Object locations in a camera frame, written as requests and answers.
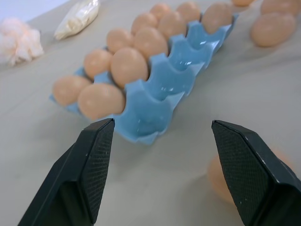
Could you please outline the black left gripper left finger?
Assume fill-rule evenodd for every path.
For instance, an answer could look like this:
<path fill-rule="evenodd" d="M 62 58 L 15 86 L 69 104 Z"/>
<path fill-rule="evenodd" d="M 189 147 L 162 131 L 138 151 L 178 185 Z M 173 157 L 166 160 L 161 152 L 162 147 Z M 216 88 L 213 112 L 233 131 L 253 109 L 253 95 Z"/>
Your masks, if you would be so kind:
<path fill-rule="evenodd" d="M 53 164 L 17 226 L 94 226 L 108 175 L 115 122 L 83 129 Z"/>

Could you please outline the crumpled pinkish white plastic bag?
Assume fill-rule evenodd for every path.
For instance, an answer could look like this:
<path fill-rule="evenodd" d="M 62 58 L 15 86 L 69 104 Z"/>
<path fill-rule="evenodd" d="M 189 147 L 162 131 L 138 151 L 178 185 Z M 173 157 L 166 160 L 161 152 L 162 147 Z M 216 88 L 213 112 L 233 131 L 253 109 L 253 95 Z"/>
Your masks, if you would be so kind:
<path fill-rule="evenodd" d="M 18 18 L 0 22 L 0 64 L 30 62 L 44 54 L 41 33 Z"/>

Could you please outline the blue plastic egg tray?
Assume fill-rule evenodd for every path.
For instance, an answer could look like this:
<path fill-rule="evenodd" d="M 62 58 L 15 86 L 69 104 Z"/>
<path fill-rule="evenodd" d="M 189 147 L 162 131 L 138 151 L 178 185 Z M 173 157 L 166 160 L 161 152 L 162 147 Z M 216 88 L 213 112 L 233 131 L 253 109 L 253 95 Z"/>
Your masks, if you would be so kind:
<path fill-rule="evenodd" d="M 221 26 L 213 34 L 207 34 L 201 22 L 189 22 L 187 35 L 169 39 L 169 56 L 151 56 L 149 79 L 127 84 L 123 90 L 127 98 L 123 113 L 110 115 L 117 133 L 132 143 L 145 145 L 164 134 L 174 109 L 190 94 L 196 77 L 207 69 L 237 18 L 238 14 L 233 14 L 232 24 Z"/>

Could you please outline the tan egg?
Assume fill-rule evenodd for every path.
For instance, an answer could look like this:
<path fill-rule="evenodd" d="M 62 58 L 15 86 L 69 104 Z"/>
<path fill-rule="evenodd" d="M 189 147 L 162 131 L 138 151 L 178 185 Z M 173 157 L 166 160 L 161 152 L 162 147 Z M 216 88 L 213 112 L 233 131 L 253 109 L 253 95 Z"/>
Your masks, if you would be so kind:
<path fill-rule="evenodd" d="M 150 9 L 150 13 L 153 14 L 158 20 L 163 16 L 171 12 L 171 8 L 166 3 L 157 3 Z"/>
<path fill-rule="evenodd" d="M 158 20 L 152 13 L 142 13 L 139 14 L 133 21 L 131 26 L 131 33 L 135 35 L 140 29 L 144 27 L 154 27 L 158 26 Z"/>
<path fill-rule="evenodd" d="M 179 5 L 176 11 L 183 17 L 186 23 L 191 21 L 199 21 L 201 18 L 201 10 L 197 3 L 187 1 Z"/>
<path fill-rule="evenodd" d="M 88 53 L 83 62 L 86 75 L 94 80 L 94 77 L 106 71 L 110 71 L 113 54 L 105 49 L 95 49 Z"/>
<path fill-rule="evenodd" d="M 106 83 L 94 83 L 84 88 L 78 97 L 80 112 L 91 120 L 111 114 L 121 114 L 126 97 L 117 87 Z"/>
<path fill-rule="evenodd" d="M 132 47 L 134 38 L 130 32 L 122 28 L 110 30 L 106 36 L 107 48 L 111 53 L 124 47 Z"/>
<path fill-rule="evenodd" d="M 290 161 L 289 158 L 287 158 L 287 156 L 283 152 L 279 151 L 278 149 L 272 149 L 272 152 L 277 156 L 279 160 L 285 163 L 292 171 L 294 170 L 292 162 Z M 242 178 L 246 179 L 248 175 L 249 176 L 253 175 L 254 176 L 253 178 L 258 178 L 261 174 L 265 173 L 264 170 L 263 173 L 260 173 L 260 169 L 261 168 L 259 167 L 259 169 L 251 170 L 251 172 L 249 173 L 247 173 L 246 170 L 243 170 L 244 172 L 242 173 Z M 235 202 L 232 199 L 231 193 L 224 179 L 219 155 L 215 156 L 211 160 L 211 163 L 209 164 L 207 170 L 207 176 L 215 193 L 222 200 L 234 205 Z"/>
<path fill-rule="evenodd" d="M 58 104 L 67 106 L 77 102 L 80 92 L 91 84 L 91 80 L 85 77 L 75 75 L 64 76 L 54 82 L 52 94 Z"/>
<path fill-rule="evenodd" d="M 259 47 L 273 47 L 288 40 L 296 26 L 296 18 L 289 13 L 264 14 L 254 21 L 250 37 Z"/>
<path fill-rule="evenodd" d="M 262 15 L 278 12 L 289 13 L 293 16 L 297 16 L 300 10 L 299 0 L 263 0 L 260 9 Z"/>
<path fill-rule="evenodd" d="M 255 0 L 231 0 L 236 7 L 248 7 Z"/>
<path fill-rule="evenodd" d="M 232 24 L 232 11 L 229 4 L 216 2 L 202 15 L 201 23 L 208 34 L 215 33 L 221 26 Z"/>
<path fill-rule="evenodd" d="M 113 80 L 122 89 L 128 83 L 139 79 L 147 81 L 149 78 L 145 58 L 131 47 L 121 48 L 113 55 L 110 69 Z"/>
<path fill-rule="evenodd" d="M 158 30 L 166 40 L 179 34 L 186 36 L 187 23 L 179 12 L 172 11 L 161 18 L 158 24 Z"/>
<path fill-rule="evenodd" d="M 134 36 L 134 48 L 137 49 L 145 59 L 151 56 L 169 53 L 168 44 L 161 32 L 153 27 L 140 29 Z"/>

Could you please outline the clear bag of white contents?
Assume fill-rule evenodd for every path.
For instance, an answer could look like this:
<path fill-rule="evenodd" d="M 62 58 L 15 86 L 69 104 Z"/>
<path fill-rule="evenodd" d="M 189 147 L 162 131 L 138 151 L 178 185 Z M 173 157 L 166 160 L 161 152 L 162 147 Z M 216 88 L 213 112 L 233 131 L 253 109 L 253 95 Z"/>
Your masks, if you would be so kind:
<path fill-rule="evenodd" d="M 98 16 L 99 0 L 81 0 L 65 15 L 54 33 L 56 40 L 76 35 L 89 26 Z"/>

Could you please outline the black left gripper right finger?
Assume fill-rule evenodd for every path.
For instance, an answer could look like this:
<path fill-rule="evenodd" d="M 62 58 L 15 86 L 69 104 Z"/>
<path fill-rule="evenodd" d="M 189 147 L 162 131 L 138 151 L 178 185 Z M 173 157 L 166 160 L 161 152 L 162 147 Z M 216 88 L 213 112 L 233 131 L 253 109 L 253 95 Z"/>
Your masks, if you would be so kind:
<path fill-rule="evenodd" d="M 254 131 L 214 120 L 222 172 L 245 226 L 301 226 L 301 180 Z"/>

